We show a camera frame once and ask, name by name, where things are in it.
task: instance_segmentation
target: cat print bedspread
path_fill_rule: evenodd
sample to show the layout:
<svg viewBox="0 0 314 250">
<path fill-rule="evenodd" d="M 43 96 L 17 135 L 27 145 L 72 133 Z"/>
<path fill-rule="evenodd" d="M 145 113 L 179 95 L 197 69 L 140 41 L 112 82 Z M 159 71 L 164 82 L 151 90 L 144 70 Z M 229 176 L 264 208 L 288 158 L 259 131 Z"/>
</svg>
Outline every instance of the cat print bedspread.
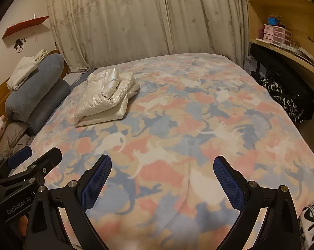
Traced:
<svg viewBox="0 0 314 250">
<path fill-rule="evenodd" d="M 238 217 L 213 172 L 223 155 L 247 180 L 287 185 L 299 215 L 314 200 L 314 154 L 283 108 L 224 56 L 180 54 L 116 66 L 141 89 L 123 120 L 75 128 L 86 82 L 35 137 L 32 157 L 52 147 L 62 162 L 46 186 L 78 180 L 102 154 L 112 171 L 87 215 L 110 250 L 213 250 Z M 260 230 L 264 211 L 246 247 Z M 63 214 L 69 236 L 73 231 Z"/>
</svg>

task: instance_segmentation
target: wall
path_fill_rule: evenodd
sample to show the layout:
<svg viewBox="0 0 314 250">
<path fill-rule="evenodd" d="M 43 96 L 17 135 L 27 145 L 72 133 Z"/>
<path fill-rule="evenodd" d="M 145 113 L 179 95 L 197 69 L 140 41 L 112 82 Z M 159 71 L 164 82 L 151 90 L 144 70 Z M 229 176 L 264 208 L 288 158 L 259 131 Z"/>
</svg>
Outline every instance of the wall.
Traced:
<svg viewBox="0 0 314 250">
<path fill-rule="evenodd" d="M 0 22 L 0 84 L 10 77 L 23 56 L 35 56 L 42 48 L 47 51 L 55 49 L 49 19 L 2 39 L 8 27 L 33 19 L 33 14 L 36 18 L 48 16 L 46 0 L 15 0 Z M 16 40 L 24 38 L 22 52 L 16 53 Z"/>
</svg>

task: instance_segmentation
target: textured blue pad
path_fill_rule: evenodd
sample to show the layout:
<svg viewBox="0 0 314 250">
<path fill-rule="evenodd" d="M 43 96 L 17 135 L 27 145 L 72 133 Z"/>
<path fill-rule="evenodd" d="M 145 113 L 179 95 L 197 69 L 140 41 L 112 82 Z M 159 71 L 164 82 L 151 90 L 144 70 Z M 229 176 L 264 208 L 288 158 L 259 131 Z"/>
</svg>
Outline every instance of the textured blue pad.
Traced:
<svg viewBox="0 0 314 250">
<path fill-rule="evenodd" d="M 215 159 L 213 167 L 215 175 L 232 207 L 236 210 L 243 211 L 245 208 L 244 193 L 238 183 L 224 166 L 220 158 Z"/>
<path fill-rule="evenodd" d="M 93 207 L 101 189 L 103 188 L 108 175 L 112 169 L 112 161 L 109 156 L 106 156 L 97 171 L 92 175 L 90 181 L 82 191 L 81 208 L 85 212 Z"/>
<path fill-rule="evenodd" d="M 11 169 L 15 169 L 21 163 L 26 161 L 32 155 L 32 149 L 30 147 L 25 147 L 18 151 L 15 155 L 11 156 L 8 159 L 8 167 Z"/>
</svg>

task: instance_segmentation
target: curtain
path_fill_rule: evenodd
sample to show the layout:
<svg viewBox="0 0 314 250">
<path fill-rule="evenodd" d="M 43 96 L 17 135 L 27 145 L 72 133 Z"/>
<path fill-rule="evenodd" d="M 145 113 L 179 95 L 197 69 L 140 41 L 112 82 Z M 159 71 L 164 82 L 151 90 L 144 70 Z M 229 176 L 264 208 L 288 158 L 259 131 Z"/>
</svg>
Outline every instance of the curtain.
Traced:
<svg viewBox="0 0 314 250">
<path fill-rule="evenodd" d="M 246 0 L 47 0 L 53 36 L 71 71 L 188 52 L 242 66 Z"/>
</svg>

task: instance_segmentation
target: metal screw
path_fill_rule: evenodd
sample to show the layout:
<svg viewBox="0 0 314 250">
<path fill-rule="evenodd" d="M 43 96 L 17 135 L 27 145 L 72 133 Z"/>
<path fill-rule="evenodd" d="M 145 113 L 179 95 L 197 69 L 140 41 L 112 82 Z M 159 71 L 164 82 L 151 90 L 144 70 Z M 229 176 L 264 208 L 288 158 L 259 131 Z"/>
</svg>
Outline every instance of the metal screw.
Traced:
<svg viewBox="0 0 314 250">
<path fill-rule="evenodd" d="M 281 185 L 281 190 L 282 190 L 283 192 L 287 192 L 289 189 L 287 188 L 287 186 Z"/>
<path fill-rule="evenodd" d="M 256 188 L 258 186 L 258 184 L 253 180 L 249 181 L 248 185 L 250 185 L 252 188 Z"/>
<path fill-rule="evenodd" d="M 42 193 L 44 190 L 45 190 L 45 186 L 43 185 L 38 188 L 38 192 L 40 193 Z"/>
<path fill-rule="evenodd" d="M 77 185 L 77 181 L 76 180 L 69 181 L 69 183 L 68 183 L 68 186 L 70 188 L 74 188 L 76 185 Z"/>
</svg>

